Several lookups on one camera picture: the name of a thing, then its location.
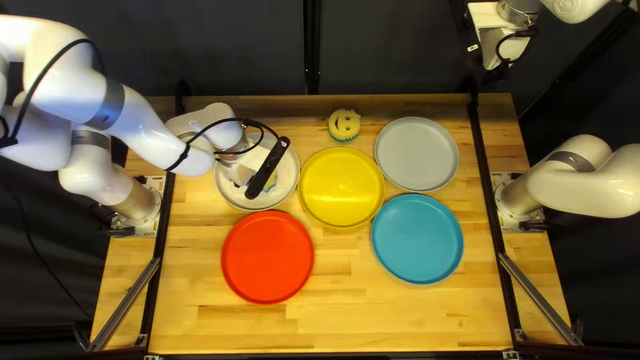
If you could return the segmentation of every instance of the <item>white plate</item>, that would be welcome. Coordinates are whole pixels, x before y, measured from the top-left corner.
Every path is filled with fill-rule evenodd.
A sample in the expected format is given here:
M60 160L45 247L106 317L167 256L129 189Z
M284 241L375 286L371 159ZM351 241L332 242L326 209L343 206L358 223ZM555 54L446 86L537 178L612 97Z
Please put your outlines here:
M453 178L460 155L444 127L423 117L403 117L380 131L376 162L385 177L398 187L430 192Z
M255 143L260 138L260 133L247 134L246 137L251 143ZM275 136L265 133L262 142L258 146L271 150L275 143ZM293 146L290 145L287 151L285 151L278 166L276 166L275 172L277 176L276 185L268 192L260 192L260 195L253 200L249 200L244 196L247 186L244 185L236 188L234 182L225 177L224 171L221 171L217 161L214 168L214 179L216 180L216 186L222 194L222 197L224 197L229 204L240 210L262 211L279 205L289 197L298 184L300 161Z

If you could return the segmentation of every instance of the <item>red plate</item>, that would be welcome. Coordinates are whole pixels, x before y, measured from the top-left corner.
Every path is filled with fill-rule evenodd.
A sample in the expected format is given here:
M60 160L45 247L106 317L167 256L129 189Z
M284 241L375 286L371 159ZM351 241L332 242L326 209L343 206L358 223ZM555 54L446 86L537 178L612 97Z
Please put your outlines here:
M314 244L305 227L279 211L240 220L222 248L222 273L241 298L263 305L283 302L307 282Z

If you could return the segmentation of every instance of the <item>wooden table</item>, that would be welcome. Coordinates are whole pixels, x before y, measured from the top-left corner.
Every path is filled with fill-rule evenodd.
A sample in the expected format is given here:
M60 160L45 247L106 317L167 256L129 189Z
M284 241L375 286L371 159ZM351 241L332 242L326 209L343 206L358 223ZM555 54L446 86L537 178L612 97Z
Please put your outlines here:
M150 352L229 354L268 352L397 352L500 350L511 346L497 264L489 232L466 104L468 96L356 95L189 97L187 111L226 102L240 117L265 122L288 136L301 165L316 152L338 146L325 117L337 108L363 115L362 131L344 144L373 157L379 131L398 117L423 116L443 125L460 152L460 167L442 189L428 193L460 221L465 250L458 269L430 286L391 276L371 249L370 224L336 233L302 209L297 190L276 209L300 220L314 241L316 263L307 285L273 306L249 304L226 285L220 250L229 230L246 216L218 193L212 174L177 176ZM480 119L492 171L526 171L528 162L509 94L483 94ZM172 98L153 99L170 117ZM130 175L163 171L129 153ZM385 182L385 198L403 193ZM546 234L505 234L508 254L568 321ZM153 252L149 239L112 239L93 335L134 282ZM561 342L515 284L522 328L530 338ZM109 347L130 346L140 330L141 297Z

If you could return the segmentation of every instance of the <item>plate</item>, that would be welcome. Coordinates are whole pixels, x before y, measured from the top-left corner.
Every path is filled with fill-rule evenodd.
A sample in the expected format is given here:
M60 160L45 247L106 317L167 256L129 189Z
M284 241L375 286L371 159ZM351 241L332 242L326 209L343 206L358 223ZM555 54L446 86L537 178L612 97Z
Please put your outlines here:
M411 284L433 284L451 275L462 258L462 230L441 202L407 194L389 200L371 227L382 265Z
M298 184L302 206L330 227L349 228L369 221L382 206L385 179L362 151L332 147L313 155Z
M385 177L411 192L445 186L460 162L451 134L422 117L403 117L387 124L376 139L375 153Z
M292 216L270 210L240 220L222 248L222 273L231 290L255 304L277 304L307 282L314 246Z
M255 143L260 138L260 133L251 133L246 135L251 143ZM269 150L276 143L276 138L272 134L265 133L260 145ZM280 159L276 166L276 185L268 192L260 192L260 195L253 200L249 200L244 196L247 185L236 188L233 181L229 180L221 165L216 161L214 167L214 179L218 191L222 197L231 206L245 211L262 211L271 209L286 200L289 195L296 189L298 178L300 176L300 161L293 146L290 146Z

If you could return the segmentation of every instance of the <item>blue plate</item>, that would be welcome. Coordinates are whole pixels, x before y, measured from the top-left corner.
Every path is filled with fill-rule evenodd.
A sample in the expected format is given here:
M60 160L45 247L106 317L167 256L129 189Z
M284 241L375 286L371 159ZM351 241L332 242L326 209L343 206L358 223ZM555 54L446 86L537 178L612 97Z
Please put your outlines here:
M419 194L389 200L373 220L371 242L380 263L412 284L444 280L458 267L464 247L451 211Z

